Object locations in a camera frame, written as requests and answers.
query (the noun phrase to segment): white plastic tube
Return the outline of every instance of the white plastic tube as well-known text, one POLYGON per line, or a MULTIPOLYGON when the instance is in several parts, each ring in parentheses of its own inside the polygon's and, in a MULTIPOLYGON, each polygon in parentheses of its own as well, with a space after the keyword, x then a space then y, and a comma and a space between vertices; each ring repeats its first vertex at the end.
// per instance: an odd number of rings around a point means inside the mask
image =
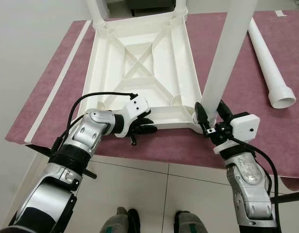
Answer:
POLYGON ((292 89, 285 84, 253 18, 250 22, 248 33, 268 86, 268 98, 271 106, 274 108, 290 107, 296 101, 295 95, 292 89))
POLYGON ((257 0, 232 0, 203 92, 201 104, 211 126, 247 33, 257 0))
POLYGON ((93 20, 93 28, 96 29, 97 27, 102 27, 105 24, 105 21, 101 16, 96 0, 86 0, 86 2, 93 20))
POLYGON ((176 0, 176 6, 174 9, 174 14, 176 16, 183 16, 187 14, 187 0, 176 0))

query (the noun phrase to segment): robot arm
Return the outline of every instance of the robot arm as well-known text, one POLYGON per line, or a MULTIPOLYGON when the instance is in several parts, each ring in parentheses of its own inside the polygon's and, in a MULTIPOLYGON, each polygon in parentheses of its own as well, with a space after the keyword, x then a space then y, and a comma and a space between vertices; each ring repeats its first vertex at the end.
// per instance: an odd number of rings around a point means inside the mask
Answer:
POLYGON ((10 228, 32 233, 61 233, 77 201, 76 191, 103 135, 124 137, 131 125, 148 115, 147 101, 136 96, 116 114, 89 109, 61 148, 49 159, 39 182, 16 213, 10 228))
POLYGON ((217 111, 223 122, 211 128, 202 105, 197 102, 195 121, 200 124, 204 136, 210 137, 216 145, 214 153, 225 160, 240 232, 278 232, 275 213, 265 189, 265 171, 255 161, 252 149, 232 141, 233 138, 244 142, 254 139, 260 119, 247 112, 233 115, 222 101, 217 111))

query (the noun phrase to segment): table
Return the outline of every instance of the table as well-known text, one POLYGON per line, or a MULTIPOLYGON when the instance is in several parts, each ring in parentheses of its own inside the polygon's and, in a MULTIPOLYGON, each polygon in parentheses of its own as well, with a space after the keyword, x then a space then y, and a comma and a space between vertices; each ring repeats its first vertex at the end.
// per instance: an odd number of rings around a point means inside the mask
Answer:
MULTIPOLYGON (((269 154, 291 188, 299 189, 299 11, 256 12, 255 21, 287 85, 297 97, 287 109, 273 109, 251 41, 246 36, 223 95, 234 113, 248 111, 261 118, 257 138, 251 143, 269 154)), ((206 82, 226 13, 189 15, 187 32, 201 91, 206 82)), ((88 21, 71 24, 39 82, 19 113, 6 140, 51 147, 67 123, 74 101, 82 95, 94 30, 88 21)), ((138 135, 138 145, 128 138, 105 136, 97 154, 224 168, 212 152, 210 140, 189 129, 160 130, 138 135)), ((270 171, 263 159, 260 163, 270 171)))

